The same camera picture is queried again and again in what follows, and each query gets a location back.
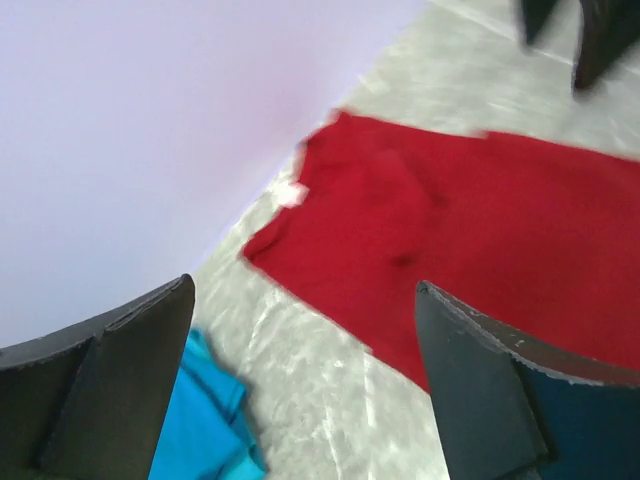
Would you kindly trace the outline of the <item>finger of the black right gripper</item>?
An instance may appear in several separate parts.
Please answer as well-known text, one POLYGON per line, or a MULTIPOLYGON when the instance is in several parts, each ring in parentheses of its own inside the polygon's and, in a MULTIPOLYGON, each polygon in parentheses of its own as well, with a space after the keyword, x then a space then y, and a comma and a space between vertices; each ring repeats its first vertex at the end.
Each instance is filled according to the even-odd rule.
POLYGON ((517 13, 521 40, 524 46, 533 46, 546 22, 551 18, 557 0, 518 0, 517 13))
POLYGON ((638 0, 584 0, 573 90, 590 91, 639 42, 638 0))

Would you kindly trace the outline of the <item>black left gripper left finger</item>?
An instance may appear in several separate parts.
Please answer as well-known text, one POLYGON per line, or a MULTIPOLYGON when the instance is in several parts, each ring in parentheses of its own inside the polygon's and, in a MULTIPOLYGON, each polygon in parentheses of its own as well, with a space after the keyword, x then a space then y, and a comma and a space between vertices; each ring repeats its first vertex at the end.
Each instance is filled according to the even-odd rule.
POLYGON ((147 478, 194 305, 184 274, 2 349, 2 478, 147 478))

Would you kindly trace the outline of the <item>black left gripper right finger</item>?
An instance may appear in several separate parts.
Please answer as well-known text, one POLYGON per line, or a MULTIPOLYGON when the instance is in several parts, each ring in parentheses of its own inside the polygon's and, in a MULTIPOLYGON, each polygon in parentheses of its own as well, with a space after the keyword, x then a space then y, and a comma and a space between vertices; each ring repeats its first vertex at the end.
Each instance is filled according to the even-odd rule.
POLYGON ((542 342, 428 282, 415 323, 450 478, 638 479, 638 371, 542 342))

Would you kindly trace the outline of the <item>red t shirt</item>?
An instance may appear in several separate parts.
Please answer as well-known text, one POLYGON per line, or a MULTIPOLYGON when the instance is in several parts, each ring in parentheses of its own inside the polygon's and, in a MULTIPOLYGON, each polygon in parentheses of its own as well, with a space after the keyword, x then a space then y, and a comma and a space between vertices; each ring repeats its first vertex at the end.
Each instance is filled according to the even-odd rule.
POLYGON ((554 346, 638 367, 637 162, 339 111, 306 141, 298 180, 302 202, 244 257, 417 385, 421 281, 554 346))

